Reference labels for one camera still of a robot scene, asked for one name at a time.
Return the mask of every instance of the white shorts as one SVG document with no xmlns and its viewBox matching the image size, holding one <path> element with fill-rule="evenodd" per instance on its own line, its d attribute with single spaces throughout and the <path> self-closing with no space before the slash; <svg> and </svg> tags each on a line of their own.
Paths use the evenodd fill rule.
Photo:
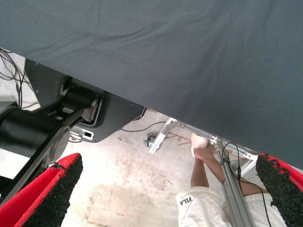
<svg viewBox="0 0 303 227">
<path fill-rule="evenodd" d="M 264 194 L 272 227 L 286 227 L 278 209 L 270 206 L 272 197 Z M 219 194 L 206 187 L 192 187 L 176 196 L 179 207 L 179 227 L 232 227 L 227 204 L 222 205 Z M 268 227 L 261 194 L 245 196 L 248 210 L 256 227 Z"/>
</svg>

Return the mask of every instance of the dark gray fabric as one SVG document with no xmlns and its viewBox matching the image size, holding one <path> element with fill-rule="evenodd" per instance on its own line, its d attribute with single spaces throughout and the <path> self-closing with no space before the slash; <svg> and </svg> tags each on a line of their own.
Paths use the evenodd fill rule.
<svg viewBox="0 0 303 227">
<path fill-rule="evenodd" d="M 0 46 L 303 167 L 302 1 L 2 1 Z"/>
</svg>

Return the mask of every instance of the metal stand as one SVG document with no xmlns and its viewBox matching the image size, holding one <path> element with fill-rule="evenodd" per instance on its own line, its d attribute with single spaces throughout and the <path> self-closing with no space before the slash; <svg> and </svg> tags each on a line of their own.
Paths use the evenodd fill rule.
<svg viewBox="0 0 303 227">
<path fill-rule="evenodd" d="M 225 144 L 228 143 L 227 140 L 220 138 L 218 136 L 212 135 L 204 130 L 198 129 L 196 127 L 193 127 L 191 125 L 185 124 L 183 122 L 179 122 L 174 118 L 169 118 L 162 129 L 160 130 L 158 136 L 154 140 L 153 143 L 150 143 L 149 145 L 149 153 L 154 153 L 156 151 L 159 151 L 160 144 L 164 140 L 165 136 L 169 132 L 169 130 L 181 127 L 182 129 L 187 129 L 191 132 L 194 132 L 195 134 L 202 136 L 204 138 L 207 138 L 211 144 L 214 144 L 218 147 L 218 154 L 220 157 L 220 160 L 222 159 L 222 151 Z M 227 146 L 228 149 L 231 149 L 232 152 L 237 153 L 237 149 L 233 144 L 229 144 Z M 245 148 L 243 146 L 238 146 L 239 148 L 239 156 L 241 158 L 246 159 L 246 162 L 241 166 L 241 175 L 244 176 L 249 170 L 251 170 L 257 162 L 258 159 L 258 152 L 253 151 L 251 149 Z M 226 198 L 226 202 L 229 206 L 230 212 L 231 212 L 231 218 L 234 226 L 237 227 L 253 227 L 253 222 L 251 220 L 250 214 L 248 212 L 246 203 L 243 199 L 242 192 L 239 187 L 239 183 L 234 177 L 234 173 L 230 171 L 228 163 L 223 162 L 222 169 L 224 172 L 224 176 L 226 179 L 226 182 L 222 185 L 224 196 Z"/>
</svg>

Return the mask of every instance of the bare foot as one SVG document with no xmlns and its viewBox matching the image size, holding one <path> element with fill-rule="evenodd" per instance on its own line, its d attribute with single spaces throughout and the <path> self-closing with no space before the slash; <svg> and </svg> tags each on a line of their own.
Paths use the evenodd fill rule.
<svg viewBox="0 0 303 227">
<path fill-rule="evenodd" d="M 194 149 L 195 158 L 201 159 L 202 161 L 204 161 L 204 159 L 207 157 L 214 156 L 215 154 L 217 154 L 217 151 L 214 148 L 214 145 L 211 145 L 206 148 L 195 148 Z"/>
</svg>

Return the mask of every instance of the black cable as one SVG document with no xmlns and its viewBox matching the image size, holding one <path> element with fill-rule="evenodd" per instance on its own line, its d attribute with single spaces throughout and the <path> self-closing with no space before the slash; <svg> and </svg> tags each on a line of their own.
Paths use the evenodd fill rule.
<svg viewBox="0 0 303 227">
<path fill-rule="evenodd" d="M 150 127 L 154 126 L 155 124 L 161 124 L 161 123 L 165 123 L 165 122 L 156 122 L 156 123 L 154 123 L 154 124 L 148 126 L 147 128 L 141 129 L 141 130 L 129 131 L 129 130 L 125 130 L 125 129 L 123 129 L 123 128 L 122 128 L 121 130 L 122 130 L 122 131 L 126 131 L 126 132 L 140 132 L 140 131 L 144 131 L 144 130 L 149 129 Z"/>
<path fill-rule="evenodd" d="M 229 142 L 229 143 L 227 143 L 227 144 L 224 146 L 223 151 L 222 151 L 222 160 L 224 160 L 224 158 L 223 158 L 223 153 L 224 153 L 224 151 L 225 151 L 225 148 L 226 148 L 227 145 L 229 145 L 229 144 L 235 145 L 236 148 L 237 148 L 237 151 L 238 151 L 238 168 L 237 168 L 237 175 L 238 175 L 238 180 L 239 180 L 239 187 L 240 187 L 240 189 L 241 189 L 241 192 L 243 193 L 242 187 L 241 187 L 241 184 L 240 184 L 240 179 L 241 179 L 241 167 L 240 167 L 239 148 L 238 148 L 237 144 L 235 144 L 234 142 Z"/>
<path fill-rule="evenodd" d="M 222 150 L 222 160 L 224 160 L 224 159 L 223 159 L 223 153 L 224 153 L 225 148 L 226 148 L 226 146 L 227 146 L 228 144 L 234 144 L 234 145 L 236 146 L 237 151 L 238 151 L 238 169 L 241 170 L 241 168 L 240 168 L 239 149 L 238 149 L 237 144 L 235 144 L 234 142 L 229 142 L 229 143 L 227 143 L 227 144 L 224 146 L 224 148 L 223 148 L 223 150 Z M 257 186 L 257 187 L 260 189 L 261 194 L 262 194 L 262 198 L 263 198 L 263 204 L 264 204 L 264 209 L 265 209 L 266 218 L 267 218 L 267 221 L 268 221 L 269 226 L 272 227 L 271 224 L 270 224 L 270 221 L 269 221 L 268 212 L 267 212 L 266 203 L 265 203 L 265 198 L 264 198 L 264 193 L 263 193 L 261 187 L 259 187 L 259 186 L 256 185 L 255 183 L 251 183 L 251 182 L 246 182 L 246 181 L 240 180 L 240 177 L 241 177 L 241 176 L 239 176 L 239 174 L 238 174 L 238 178 L 237 178 L 237 176 L 234 174 L 234 172 L 233 172 L 233 170 L 232 170 L 232 168 L 231 168 L 230 163 L 228 163 L 228 168 L 229 168 L 229 170 L 231 171 L 232 175 L 233 175 L 237 180 L 239 180 L 239 186 L 240 186 L 240 188 L 241 188 L 240 182 L 242 182 L 242 183 L 249 183 L 249 184 L 252 184 L 252 185 L 254 185 L 254 186 Z"/>
<path fill-rule="evenodd" d="M 30 82 L 25 79 L 26 78 L 25 76 L 27 76 L 25 70 L 22 73 L 21 70 L 16 65 L 16 63 L 13 61 L 13 59 L 8 54 L 8 53 L 11 53 L 11 52 L 0 48 L 0 53 L 1 53 L 0 57 L 1 57 L 1 60 L 3 62 L 3 65 L 6 67 L 8 72 L 11 73 L 11 76 L 9 76 L 9 75 L 5 75 L 4 73 L 0 72 L 0 74 L 1 74 L 0 78 L 3 79 L 3 80 L 7 80 L 7 81 L 15 80 L 16 91 L 18 93 L 18 106 L 20 108 L 22 108 L 22 104 L 23 104 L 22 85 L 23 85 L 23 83 L 26 83 L 32 91 L 34 91 L 34 90 L 31 87 Z M 14 68 L 14 70 L 15 70 L 14 72 L 11 71 L 10 67 L 7 65 L 7 62 L 11 64 L 12 68 Z"/>
<path fill-rule="evenodd" d="M 34 102 L 34 103 L 30 104 L 30 105 L 23 106 L 22 109 L 26 109 L 26 108 L 32 107 L 34 105 L 37 105 L 37 104 L 39 104 L 39 103 L 38 102 Z"/>
</svg>

